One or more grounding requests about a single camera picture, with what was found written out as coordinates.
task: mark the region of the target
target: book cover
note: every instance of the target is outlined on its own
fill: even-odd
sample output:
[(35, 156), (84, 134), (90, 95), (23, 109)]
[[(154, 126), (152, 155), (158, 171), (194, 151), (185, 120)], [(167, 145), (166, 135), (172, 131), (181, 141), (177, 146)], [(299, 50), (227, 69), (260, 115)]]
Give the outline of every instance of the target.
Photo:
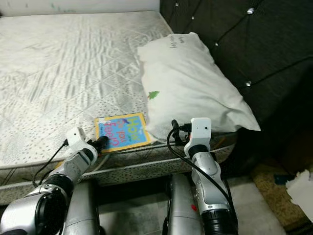
[(109, 138), (109, 145), (102, 152), (115, 152), (150, 144), (145, 124), (142, 113), (96, 118), (96, 137)]

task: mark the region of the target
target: white pillow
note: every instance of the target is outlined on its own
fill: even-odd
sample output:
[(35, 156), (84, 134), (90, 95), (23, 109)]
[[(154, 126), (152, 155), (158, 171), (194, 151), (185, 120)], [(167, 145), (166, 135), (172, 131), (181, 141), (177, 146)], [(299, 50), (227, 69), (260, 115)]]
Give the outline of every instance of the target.
[(197, 34), (171, 34), (139, 47), (138, 54), (148, 96), (146, 130), (155, 138), (166, 139), (173, 119), (183, 124), (201, 117), (212, 120), (213, 132), (260, 131), (250, 107)]

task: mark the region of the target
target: mattress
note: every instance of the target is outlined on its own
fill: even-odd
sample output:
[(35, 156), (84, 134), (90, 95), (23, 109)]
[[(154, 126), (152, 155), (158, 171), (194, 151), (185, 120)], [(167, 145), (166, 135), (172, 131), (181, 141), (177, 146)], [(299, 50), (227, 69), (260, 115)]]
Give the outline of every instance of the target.
[(95, 118), (146, 114), (136, 49), (169, 33), (157, 12), (1, 18), (0, 169), (47, 161), (73, 126), (94, 139)]

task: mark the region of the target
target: cable connector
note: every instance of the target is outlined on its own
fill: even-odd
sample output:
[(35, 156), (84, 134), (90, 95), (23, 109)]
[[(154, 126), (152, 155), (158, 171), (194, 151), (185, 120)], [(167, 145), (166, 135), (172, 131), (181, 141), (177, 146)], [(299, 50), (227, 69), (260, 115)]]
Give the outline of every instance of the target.
[(67, 139), (65, 139), (65, 141), (63, 142), (63, 146), (68, 146), (68, 141), (67, 141)]
[(179, 126), (179, 129), (183, 132), (190, 133), (191, 132), (191, 123), (185, 123), (184, 125)]

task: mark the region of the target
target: bed frame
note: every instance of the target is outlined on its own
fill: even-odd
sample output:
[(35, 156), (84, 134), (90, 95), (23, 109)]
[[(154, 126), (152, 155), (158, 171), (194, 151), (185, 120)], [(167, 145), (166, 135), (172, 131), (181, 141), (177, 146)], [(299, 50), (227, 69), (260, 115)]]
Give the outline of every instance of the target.
[(312, 1), (162, 0), (160, 11), (175, 33), (199, 34), (260, 123), (239, 130), (226, 174), (249, 172), (309, 121)]

